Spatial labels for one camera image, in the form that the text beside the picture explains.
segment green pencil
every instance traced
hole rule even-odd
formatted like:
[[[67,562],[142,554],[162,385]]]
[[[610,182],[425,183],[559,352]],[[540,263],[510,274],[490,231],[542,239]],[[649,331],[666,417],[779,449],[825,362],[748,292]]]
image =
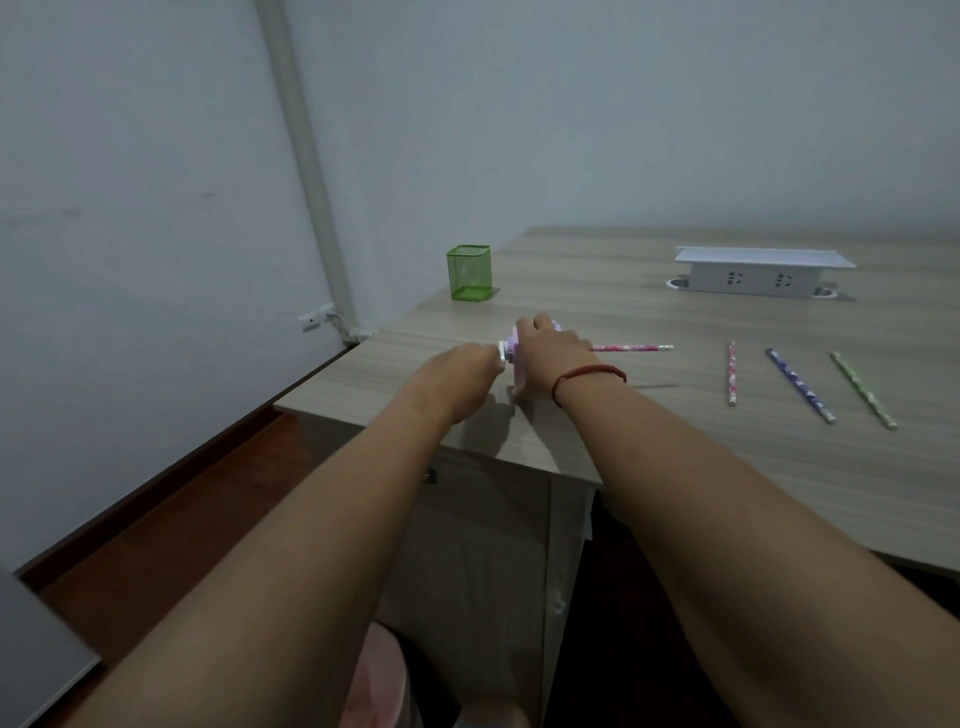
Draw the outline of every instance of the green pencil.
[[[900,426],[897,424],[897,421],[887,414],[887,411],[883,409],[883,405],[880,404],[880,400],[874,397],[874,393],[863,385],[860,377],[851,369],[850,364],[844,361],[840,352],[830,352],[830,358],[833,359],[833,363],[840,367],[840,371],[850,380],[850,384],[853,385],[853,389],[857,391],[857,394],[867,401],[870,408],[874,410],[874,414],[880,418],[881,422],[887,425],[887,429],[899,429]]]

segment white pipe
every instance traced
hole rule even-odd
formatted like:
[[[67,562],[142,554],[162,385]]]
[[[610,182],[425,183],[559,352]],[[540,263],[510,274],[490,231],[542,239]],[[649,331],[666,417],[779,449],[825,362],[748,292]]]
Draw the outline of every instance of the white pipe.
[[[333,229],[333,216],[326,197],[324,174],[317,158],[317,143],[310,125],[310,114],[300,85],[287,13],[283,0],[254,0],[254,4],[260,18],[263,39],[267,44],[267,53],[270,54],[270,65],[274,69],[274,81],[287,122],[287,132],[293,142],[310,222],[313,224],[320,257],[324,262],[326,279],[330,284],[330,296],[347,332],[353,332],[357,326],[353,297],[347,283],[344,258]]]

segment baseboard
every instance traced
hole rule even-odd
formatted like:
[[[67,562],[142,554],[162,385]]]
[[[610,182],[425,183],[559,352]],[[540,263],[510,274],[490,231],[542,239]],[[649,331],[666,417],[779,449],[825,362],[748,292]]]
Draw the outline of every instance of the baseboard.
[[[264,402],[239,422],[214,435],[198,448],[182,457],[162,473],[151,478],[129,495],[111,505],[65,536],[43,553],[31,559],[14,573],[27,587],[39,592],[60,576],[73,569],[87,556],[119,535],[133,522],[145,516],[168,497],[210,466],[225,458],[251,439],[264,427],[282,416],[274,409],[274,402],[299,386],[314,374],[332,364],[352,347],[331,357],[310,374],[291,384],[282,392]]]

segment green mesh pencil holder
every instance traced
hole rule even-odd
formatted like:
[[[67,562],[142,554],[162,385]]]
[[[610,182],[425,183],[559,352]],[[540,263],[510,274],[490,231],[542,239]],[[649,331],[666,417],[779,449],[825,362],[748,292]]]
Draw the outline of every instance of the green mesh pencil holder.
[[[458,245],[446,254],[446,271],[454,301],[476,303],[493,295],[489,245]]]

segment hand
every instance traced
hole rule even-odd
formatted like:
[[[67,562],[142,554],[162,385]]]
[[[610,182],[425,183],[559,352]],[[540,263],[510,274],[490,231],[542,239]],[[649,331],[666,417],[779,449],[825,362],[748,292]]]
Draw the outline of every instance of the hand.
[[[396,396],[451,427],[480,408],[501,372],[496,346],[463,344],[427,359]]]
[[[590,342],[577,336],[576,331],[557,331],[550,314],[541,311],[530,319],[516,322],[519,355],[526,369],[522,390],[514,392],[515,400],[549,397],[554,382],[571,369],[602,364],[600,357],[590,350]]]

